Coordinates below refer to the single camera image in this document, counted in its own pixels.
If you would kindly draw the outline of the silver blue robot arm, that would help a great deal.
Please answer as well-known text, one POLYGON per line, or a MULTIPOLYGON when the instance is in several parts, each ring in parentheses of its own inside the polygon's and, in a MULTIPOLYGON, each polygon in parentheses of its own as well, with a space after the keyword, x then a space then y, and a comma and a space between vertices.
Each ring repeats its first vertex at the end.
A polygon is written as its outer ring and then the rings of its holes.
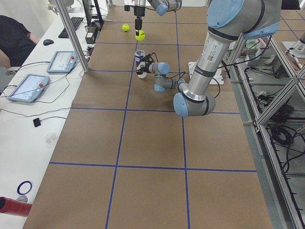
POLYGON ((215 108, 205 92, 229 45, 244 39, 262 38, 279 29, 280 0, 213 0, 207 11, 208 37, 189 83, 178 86, 173 106, 177 115, 203 116, 215 108))
MULTIPOLYGON (((181 0, 149 0, 149 4, 153 10, 160 16, 163 16, 167 12, 178 11, 182 6, 181 0)), ((135 19, 135 34, 139 35, 142 29, 142 17, 145 16, 146 0, 135 0, 134 5, 125 5, 124 10, 130 11, 133 8, 133 14, 135 19)))

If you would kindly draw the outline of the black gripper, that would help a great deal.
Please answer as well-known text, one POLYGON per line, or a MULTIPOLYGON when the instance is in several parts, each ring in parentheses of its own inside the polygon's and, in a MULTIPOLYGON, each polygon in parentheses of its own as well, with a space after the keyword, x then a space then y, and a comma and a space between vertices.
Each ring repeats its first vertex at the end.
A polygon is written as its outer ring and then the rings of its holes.
POLYGON ((146 56, 144 56, 141 59, 140 62, 140 73, 144 74, 144 73, 153 73, 152 71, 152 64, 155 63, 154 59, 152 58, 152 54, 148 54, 146 56))
POLYGON ((142 28, 142 17, 145 16, 145 5, 125 5, 124 10, 130 11, 130 9, 133 8, 133 13, 135 18, 135 28, 141 29, 142 28))

